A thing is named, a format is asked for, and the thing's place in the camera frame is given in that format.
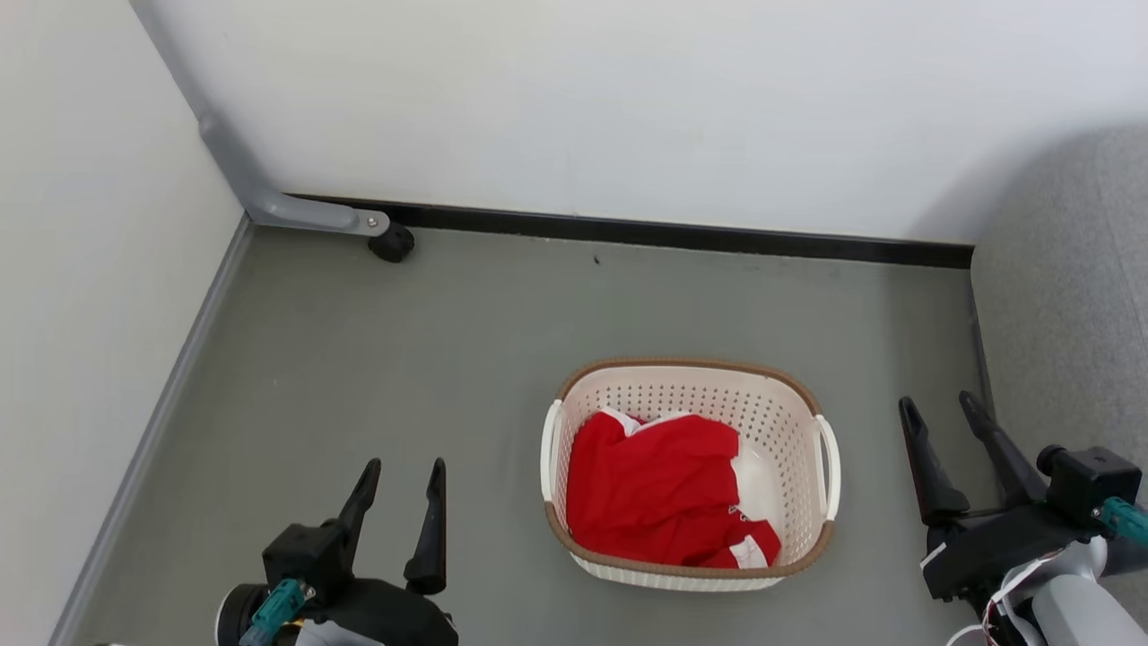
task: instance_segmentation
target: teal connector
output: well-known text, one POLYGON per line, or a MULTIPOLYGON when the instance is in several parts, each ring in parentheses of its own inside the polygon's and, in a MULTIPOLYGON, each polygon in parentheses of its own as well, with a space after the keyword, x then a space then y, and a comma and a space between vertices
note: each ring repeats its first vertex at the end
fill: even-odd
POLYGON ((298 609, 307 602, 303 585, 285 578, 271 591, 266 601, 251 617, 251 628, 239 639, 239 646, 269 646, 285 623, 295 621, 298 609))
POLYGON ((1120 498, 1109 498, 1100 508, 1100 522, 1119 536, 1148 545, 1148 514, 1120 498))

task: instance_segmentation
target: black knob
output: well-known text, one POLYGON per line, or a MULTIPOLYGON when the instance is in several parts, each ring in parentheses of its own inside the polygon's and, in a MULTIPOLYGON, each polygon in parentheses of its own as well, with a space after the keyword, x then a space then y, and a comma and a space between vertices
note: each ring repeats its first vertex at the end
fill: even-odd
POLYGON ((1040 450, 1040 456, 1037 457, 1037 469, 1041 474, 1053 477, 1053 465, 1056 462, 1056 456, 1064 451, 1065 449, 1058 444, 1050 444, 1040 450))

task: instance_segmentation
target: black baseboard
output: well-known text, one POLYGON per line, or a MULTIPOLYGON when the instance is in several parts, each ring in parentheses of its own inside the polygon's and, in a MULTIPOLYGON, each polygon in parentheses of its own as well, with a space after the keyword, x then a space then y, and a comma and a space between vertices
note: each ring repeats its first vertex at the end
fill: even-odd
POLYGON ((661 221, 636 221, 571 215, 411 204, 320 195, 296 196, 346 204, 358 209, 381 210, 386 211, 388 217, 400 224, 427 228, 456 228, 459 231, 511 233, 515 235, 559 238, 565 240, 591 240, 681 249, 858 259, 952 268, 968 268, 972 260, 972 247, 969 244, 914 242, 851 235, 782 233, 753 228, 728 228, 721 226, 696 226, 691 224, 667 224, 661 221))

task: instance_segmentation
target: white wall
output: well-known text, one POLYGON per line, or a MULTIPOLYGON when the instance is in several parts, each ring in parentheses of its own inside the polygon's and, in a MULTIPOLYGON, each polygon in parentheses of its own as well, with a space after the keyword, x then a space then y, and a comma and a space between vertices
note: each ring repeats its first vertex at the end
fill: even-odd
POLYGON ((1148 119, 1143 0, 154 0, 285 189, 975 240, 1148 119))
POLYGON ((126 1, 3 2, 3 644, 47 643, 240 213, 126 1))

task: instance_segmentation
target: gray floor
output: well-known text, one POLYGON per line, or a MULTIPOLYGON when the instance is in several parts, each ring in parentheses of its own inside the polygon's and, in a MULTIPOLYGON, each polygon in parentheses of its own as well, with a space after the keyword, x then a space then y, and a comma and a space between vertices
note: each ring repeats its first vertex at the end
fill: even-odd
POLYGON ((362 240, 259 228, 80 635, 209 644, 233 585, 290 522, 383 475, 356 573, 401 581, 435 457, 449 473, 449 582, 465 644, 945 644, 970 609, 929 599, 897 421, 912 395, 955 484, 991 503, 956 395, 977 392, 967 271, 419 231, 404 264, 362 240), (788 371, 841 450, 838 531, 759 593, 605 583, 550 535, 542 420, 579 366, 696 356, 788 371))

